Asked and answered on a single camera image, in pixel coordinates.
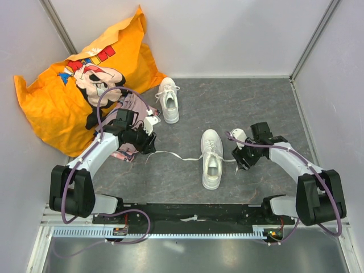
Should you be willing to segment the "white sneaker with laces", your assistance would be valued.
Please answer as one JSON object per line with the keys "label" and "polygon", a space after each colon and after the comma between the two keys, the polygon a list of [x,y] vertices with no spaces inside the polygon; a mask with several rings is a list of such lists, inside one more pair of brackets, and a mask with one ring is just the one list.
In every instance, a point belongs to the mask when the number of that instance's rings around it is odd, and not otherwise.
{"label": "white sneaker with laces", "polygon": [[200,148],[201,155],[199,158],[182,158],[178,154],[169,151],[156,151],[151,155],[166,153],[183,161],[199,161],[202,159],[202,185],[208,190],[215,190],[220,186],[223,171],[222,163],[235,162],[235,160],[224,159],[222,140],[213,129],[204,131]]}

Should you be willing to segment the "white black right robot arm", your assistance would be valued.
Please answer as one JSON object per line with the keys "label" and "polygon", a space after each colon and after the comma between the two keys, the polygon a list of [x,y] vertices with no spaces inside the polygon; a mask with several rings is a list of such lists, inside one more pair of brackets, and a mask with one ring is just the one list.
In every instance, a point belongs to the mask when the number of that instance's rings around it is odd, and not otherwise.
{"label": "white black right robot arm", "polygon": [[267,122],[251,125],[252,136],[234,129],[227,137],[236,143],[232,156],[238,169],[245,171],[266,158],[280,166],[297,184],[293,197],[276,195],[263,200],[261,219],[275,223],[281,216],[298,218],[304,225],[338,224],[346,217],[346,203],[337,171],[311,163],[299,154],[283,136],[274,136]]}

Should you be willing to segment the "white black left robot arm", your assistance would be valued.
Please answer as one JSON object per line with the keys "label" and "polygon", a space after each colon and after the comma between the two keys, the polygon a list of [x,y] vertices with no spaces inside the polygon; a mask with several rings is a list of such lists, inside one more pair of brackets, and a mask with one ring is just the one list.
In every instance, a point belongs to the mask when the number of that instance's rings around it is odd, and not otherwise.
{"label": "white black left robot arm", "polygon": [[152,111],[139,125],[134,125],[136,112],[119,109],[116,118],[102,126],[92,144],[66,166],[56,165],[51,172],[49,208],[61,213],[65,224],[77,217],[87,218],[91,214],[105,214],[113,224],[125,217],[125,210],[118,206],[118,199],[94,192],[93,177],[105,160],[123,144],[131,144],[141,154],[156,151],[156,134],[153,126],[160,122]]}

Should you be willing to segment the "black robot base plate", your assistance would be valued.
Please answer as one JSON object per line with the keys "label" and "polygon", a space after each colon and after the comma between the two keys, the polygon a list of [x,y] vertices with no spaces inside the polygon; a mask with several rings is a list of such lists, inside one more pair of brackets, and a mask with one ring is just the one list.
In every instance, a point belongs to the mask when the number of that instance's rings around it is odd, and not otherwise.
{"label": "black robot base plate", "polygon": [[151,234],[252,233],[254,226],[293,225],[287,216],[269,216],[260,205],[124,203],[117,212],[139,209],[151,220]]}

